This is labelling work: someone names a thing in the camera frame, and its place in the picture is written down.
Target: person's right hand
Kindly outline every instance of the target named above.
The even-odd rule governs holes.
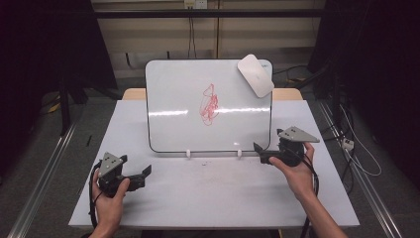
[[[312,164],[315,150],[310,143],[306,142],[303,145],[306,148],[306,157],[304,160],[309,164]],[[312,172],[305,164],[300,163],[296,167],[289,167],[276,157],[269,158],[269,161],[284,173],[290,189],[294,192],[294,195],[298,200],[303,199],[305,196],[315,194]]]

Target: whiteboard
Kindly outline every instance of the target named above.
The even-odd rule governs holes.
[[[149,143],[155,152],[253,151],[269,146],[271,93],[258,98],[239,59],[152,60],[146,65]],[[270,78],[272,65],[260,59]]]

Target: red drawing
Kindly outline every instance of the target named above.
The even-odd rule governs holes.
[[[214,94],[214,85],[210,84],[209,87],[203,92],[203,99],[201,100],[200,115],[204,124],[210,126],[213,119],[219,115],[215,110],[219,107],[217,95]]]

